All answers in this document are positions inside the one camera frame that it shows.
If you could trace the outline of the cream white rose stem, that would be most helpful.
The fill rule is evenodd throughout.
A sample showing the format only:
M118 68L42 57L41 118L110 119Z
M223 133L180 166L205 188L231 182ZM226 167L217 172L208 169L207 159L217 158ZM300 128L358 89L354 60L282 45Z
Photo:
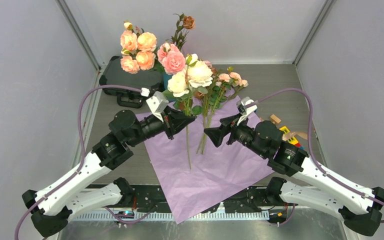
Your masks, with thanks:
M202 112L201 107L194 107L193 97L213 82L213 73L210 67L200 60L198 55L188 54L185 56L186 64L182 71L172 75L168 81L168 90L173 93L175 102L179 109L187 116L197 116Z

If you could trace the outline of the pink flower bouquet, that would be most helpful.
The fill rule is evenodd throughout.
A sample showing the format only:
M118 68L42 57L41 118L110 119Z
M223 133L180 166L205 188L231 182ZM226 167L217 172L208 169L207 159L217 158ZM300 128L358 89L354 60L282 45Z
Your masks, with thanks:
M204 90L198 90L195 97L200 101L202 126L209 128L212 118L228 101L234 99L239 91L248 87L246 79L235 71L234 67L228 66L226 69L216 69L209 65L212 71L212 83Z

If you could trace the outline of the purple and pink wrapping paper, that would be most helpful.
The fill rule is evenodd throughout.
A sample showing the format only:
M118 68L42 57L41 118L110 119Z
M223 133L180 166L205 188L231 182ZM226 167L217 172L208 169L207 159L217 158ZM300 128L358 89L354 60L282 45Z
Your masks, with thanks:
M238 142L220 147L206 140L204 153L197 153L204 134L203 116L177 133L165 133L144 142L150 162L174 220L180 224L273 173L267 159Z

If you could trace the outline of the large pink rose stem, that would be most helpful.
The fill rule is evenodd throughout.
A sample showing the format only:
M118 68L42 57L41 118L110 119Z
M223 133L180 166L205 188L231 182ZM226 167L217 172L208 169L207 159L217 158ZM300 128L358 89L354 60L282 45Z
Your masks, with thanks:
M157 50L157 58L168 75L181 72L186 65L184 54L173 43L163 43Z

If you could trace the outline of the brown rose flower stem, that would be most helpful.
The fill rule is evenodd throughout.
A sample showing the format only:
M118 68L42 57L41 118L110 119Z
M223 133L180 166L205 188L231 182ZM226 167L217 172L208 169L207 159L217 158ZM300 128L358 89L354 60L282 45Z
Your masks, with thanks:
M182 50L186 43L187 36L191 30L196 26L195 18L184 13L174 13L178 17L175 23L175 32L170 37L170 42L174 44L179 50Z

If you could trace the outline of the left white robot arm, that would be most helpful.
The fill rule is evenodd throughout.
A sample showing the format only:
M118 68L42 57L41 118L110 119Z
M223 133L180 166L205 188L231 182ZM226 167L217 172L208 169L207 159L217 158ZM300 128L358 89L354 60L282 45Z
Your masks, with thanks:
M132 157L130 147L159 134L172 140L195 119L170 106L162 110L160 117L150 114L143 120L138 120L131 110L119 111L108 124L110 132L93 146L83 162L50 186L39 191L30 189L22 194L35 229L47 238L91 210L118 204L128 207L135 192L123 177L94 191L82 193L82 190Z

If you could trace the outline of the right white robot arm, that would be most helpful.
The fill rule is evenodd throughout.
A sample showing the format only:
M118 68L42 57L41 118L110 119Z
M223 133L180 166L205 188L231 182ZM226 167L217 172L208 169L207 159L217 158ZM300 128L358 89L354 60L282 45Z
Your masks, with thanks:
M303 149L284 141L284 133L272 122L265 120L256 127L249 127L247 120L239 121L240 114L222 118L220 126L204 129L215 147L225 136L228 145L242 144L259 157L267 159L267 165L275 172L304 181L309 189L282 177L272 177L265 189L265 198L271 205L298 204L329 214L352 231L372 237L382 220L384 189L368 188L346 180L335 172L322 172L312 157Z

